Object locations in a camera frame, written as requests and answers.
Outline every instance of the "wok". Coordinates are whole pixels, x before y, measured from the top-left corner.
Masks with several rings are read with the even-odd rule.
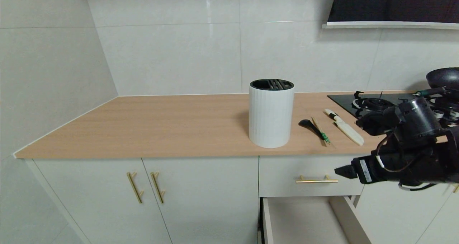
[[[431,88],[445,87],[459,90],[459,67],[436,69],[426,75]]]
[[[446,97],[459,98],[459,67],[436,69],[426,75],[427,82],[434,92]]]

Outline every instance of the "range hood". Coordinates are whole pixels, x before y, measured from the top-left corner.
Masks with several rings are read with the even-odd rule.
[[[322,27],[459,29],[459,0],[334,0]]]

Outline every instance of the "robotic arm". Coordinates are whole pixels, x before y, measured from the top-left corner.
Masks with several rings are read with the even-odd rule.
[[[424,98],[407,100],[384,110],[376,118],[362,117],[359,123],[380,123],[386,137],[371,155],[354,158],[350,165],[335,169],[362,184],[399,182],[404,190],[423,190],[438,183],[459,183],[459,126],[442,128]],[[437,137],[446,142],[437,143]]]

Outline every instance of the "wire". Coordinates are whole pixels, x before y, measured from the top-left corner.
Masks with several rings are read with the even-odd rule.
[[[421,190],[425,190],[425,189],[428,189],[429,187],[433,187],[435,186],[436,184],[434,183],[429,183],[423,187],[419,187],[419,188],[409,188],[409,187],[404,187],[400,182],[398,183],[398,187],[402,190],[405,190],[405,191],[421,191]]]
[[[392,170],[392,169],[387,169],[384,165],[384,163],[382,162],[381,160],[381,157],[379,156],[379,151],[381,149],[381,147],[383,146],[383,144],[385,144],[387,142],[387,140],[389,140],[389,138],[394,134],[395,132],[395,128],[392,129],[392,132],[390,134],[388,134],[387,136],[384,137],[384,139],[382,139],[382,141],[379,142],[377,148],[376,148],[376,159],[379,163],[379,165],[381,166],[381,168],[385,169],[387,172],[402,172],[403,170],[405,170],[406,168],[408,168],[412,163],[413,161],[415,161],[415,159],[412,159],[408,164],[406,164],[402,169],[396,169],[396,170]],[[403,157],[403,149],[400,148],[400,157],[402,158]]]

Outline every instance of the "gold handle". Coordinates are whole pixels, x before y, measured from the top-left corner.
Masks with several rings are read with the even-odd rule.
[[[300,175],[300,180],[297,180],[296,183],[338,183],[338,180],[330,179],[328,175],[325,175],[324,180],[305,180],[303,175]]]
[[[139,203],[142,203],[141,196],[143,195],[143,190],[140,192],[137,192],[136,185],[134,184],[134,181],[132,180],[132,178],[137,175],[137,172],[134,172],[133,174],[131,174],[131,172],[128,172],[127,175],[128,175],[129,182],[131,182],[131,187],[134,190],[134,193],[136,193],[137,201],[139,201]]]
[[[151,172],[150,175],[151,175],[151,179],[153,180],[153,183],[155,184],[156,192],[157,192],[158,195],[159,195],[159,201],[160,201],[161,203],[164,203],[164,199],[163,199],[162,197],[164,196],[164,194],[166,193],[166,191],[160,191],[160,190],[159,190],[159,187],[158,187],[158,182],[156,182],[156,178],[158,178],[159,172],[156,172],[156,173]]]

